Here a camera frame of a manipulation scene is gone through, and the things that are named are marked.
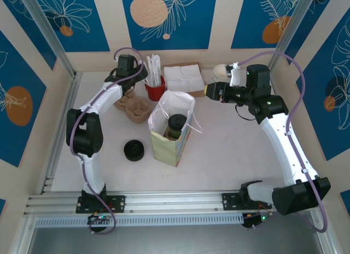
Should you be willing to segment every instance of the black cap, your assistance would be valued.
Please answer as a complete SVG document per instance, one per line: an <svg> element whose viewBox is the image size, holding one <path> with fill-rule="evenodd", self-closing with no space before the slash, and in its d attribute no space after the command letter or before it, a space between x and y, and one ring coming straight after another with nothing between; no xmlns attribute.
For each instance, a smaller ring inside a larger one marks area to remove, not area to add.
<svg viewBox="0 0 350 254"><path fill-rule="evenodd" d="M144 147L138 140L131 140L124 146L124 153L128 160L139 161L144 155Z"/></svg>
<svg viewBox="0 0 350 254"><path fill-rule="evenodd" d="M168 125L171 130L181 131L187 118L181 114L175 114L169 118Z"/></svg>

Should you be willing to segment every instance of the blue panel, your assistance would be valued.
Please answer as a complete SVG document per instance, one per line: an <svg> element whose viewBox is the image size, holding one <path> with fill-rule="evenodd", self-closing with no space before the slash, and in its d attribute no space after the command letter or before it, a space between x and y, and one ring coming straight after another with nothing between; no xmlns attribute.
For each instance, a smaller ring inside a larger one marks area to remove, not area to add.
<svg viewBox="0 0 350 254"><path fill-rule="evenodd" d="M350 9L304 71L304 103L327 160L350 148L349 31Z"/></svg>
<svg viewBox="0 0 350 254"><path fill-rule="evenodd" d="M54 68L57 57L52 51L49 44L46 42L44 36L28 13L21 0L3 0L7 5L17 22L26 32L27 36L33 42L40 54L45 59L46 63L51 69Z"/></svg>
<svg viewBox="0 0 350 254"><path fill-rule="evenodd" d="M46 86L0 32L0 159L18 167Z"/></svg>
<svg viewBox="0 0 350 254"><path fill-rule="evenodd" d="M313 0L285 53L294 58L330 0Z"/></svg>
<svg viewBox="0 0 350 254"><path fill-rule="evenodd" d="M109 51L94 0L37 1L65 51Z"/></svg>
<svg viewBox="0 0 350 254"><path fill-rule="evenodd" d="M6 200L4 199L0 199L0 216L1 216L1 213L5 207L5 203L6 203Z"/></svg>
<svg viewBox="0 0 350 254"><path fill-rule="evenodd" d="M122 0L138 50L208 49L215 0Z"/></svg>
<svg viewBox="0 0 350 254"><path fill-rule="evenodd" d="M350 216L350 190L341 192L340 195L344 201L344 205L345 205L346 210L348 211L349 216Z"/></svg>
<svg viewBox="0 0 350 254"><path fill-rule="evenodd" d="M298 2L244 0L231 48L274 48Z"/></svg>

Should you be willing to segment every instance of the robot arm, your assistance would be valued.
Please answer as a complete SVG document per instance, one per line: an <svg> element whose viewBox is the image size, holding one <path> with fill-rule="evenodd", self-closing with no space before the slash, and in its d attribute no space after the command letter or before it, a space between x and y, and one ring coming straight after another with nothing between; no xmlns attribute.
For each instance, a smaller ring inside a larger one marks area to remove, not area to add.
<svg viewBox="0 0 350 254"><path fill-rule="evenodd" d="M240 107L246 105L270 139L283 170L283 180L280 182L252 181L243 184L241 189L247 191L242 194L249 195L249 198L242 198L242 200L272 204L282 215L317 206L316 197L305 173L309 173L321 199L329 191L330 182L328 178L319 178L306 158L293 128L290 126L290 129L286 129L288 109L280 96L271 95L268 67L262 64L248 66L245 87L232 83L235 77L234 72L237 72L234 65L226 66L227 75L232 76L231 82L216 82L207 85L206 96L222 103L236 103ZM289 135L306 169L301 167L289 142Z"/></svg>
<svg viewBox="0 0 350 254"><path fill-rule="evenodd" d="M107 199L98 153L103 144L100 116L103 116L110 106L125 95L132 86L148 76L146 68L141 67L141 64L134 67L135 63L137 64L137 60L131 55L119 56L118 67L111 71L98 94L81 108L70 109L67 113L66 142L68 146L70 146L73 127L83 114L74 133L73 151L82 168L85 180L78 204L84 205L84 209L89 209L89 212L95 212L101 208L101 202L95 197L93 191L103 201ZM137 76L116 84L117 81L135 74Z"/></svg>

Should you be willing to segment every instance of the black bracket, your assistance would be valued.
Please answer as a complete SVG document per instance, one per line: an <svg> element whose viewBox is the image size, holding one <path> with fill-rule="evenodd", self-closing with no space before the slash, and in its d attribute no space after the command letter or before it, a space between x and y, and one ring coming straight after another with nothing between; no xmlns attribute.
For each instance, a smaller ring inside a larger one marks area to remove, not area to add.
<svg viewBox="0 0 350 254"><path fill-rule="evenodd" d="M259 207L266 210L272 209L272 205L267 205L264 202L253 201L249 198L247 188L250 184L256 182L261 182L261 180L242 184L239 192L223 193L222 199L224 210L258 210Z"/></svg>
<svg viewBox="0 0 350 254"><path fill-rule="evenodd" d="M250 200L244 204L239 193L223 193L222 199L224 210L258 210L259 203L264 206L263 209L272 209L271 205L264 202Z"/></svg>
<svg viewBox="0 0 350 254"><path fill-rule="evenodd" d="M106 186L104 186L98 196L109 206L113 213L124 213L125 196L108 196ZM96 212L106 213L107 210L93 194L86 193L82 190L81 196L78 198L75 212L77 214L93 214Z"/></svg>
<svg viewBox="0 0 350 254"><path fill-rule="evenodd" d="M110 207L113 213L124 213L125 208L125 196L107 196L105 203ZM107 210L104 207L97 208L95 206L88 206L84 204L83 196L78 198L77 208L75 213L77 214L93 214L99 211L100 213L106 213Z"/></svg>

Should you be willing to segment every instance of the red cup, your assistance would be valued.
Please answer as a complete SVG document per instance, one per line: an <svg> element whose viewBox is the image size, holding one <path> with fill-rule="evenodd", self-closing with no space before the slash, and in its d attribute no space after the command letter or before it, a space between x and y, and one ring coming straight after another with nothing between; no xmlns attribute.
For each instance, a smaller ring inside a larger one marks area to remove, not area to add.
<svg viewBox="0 0 350 254"><path fill-rule="evenodd" d="M152 101L159 101L159 99L162 97L163 93L165 92L165 81L163 76L160 76L160 79L162 81L161 86L158 87L151 87L149 85L145 85L147 93L148 93L148 98L151 99Z"/></svg>

